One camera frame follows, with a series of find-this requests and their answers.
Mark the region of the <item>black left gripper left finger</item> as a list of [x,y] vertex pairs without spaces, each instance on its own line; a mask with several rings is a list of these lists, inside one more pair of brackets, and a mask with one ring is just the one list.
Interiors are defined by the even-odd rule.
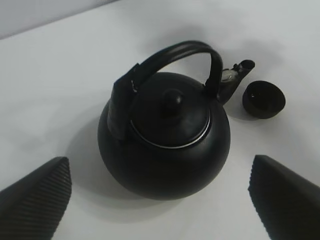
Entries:
[[0,192],[2,240],[51,240],[72,195],[70,162],[55,157]]

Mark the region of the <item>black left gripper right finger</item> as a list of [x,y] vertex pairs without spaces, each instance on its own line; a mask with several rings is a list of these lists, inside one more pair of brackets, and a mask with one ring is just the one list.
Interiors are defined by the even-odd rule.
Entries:
[[248,192],[270,239],[320,238],[319,186],[267,155],[256,155]]

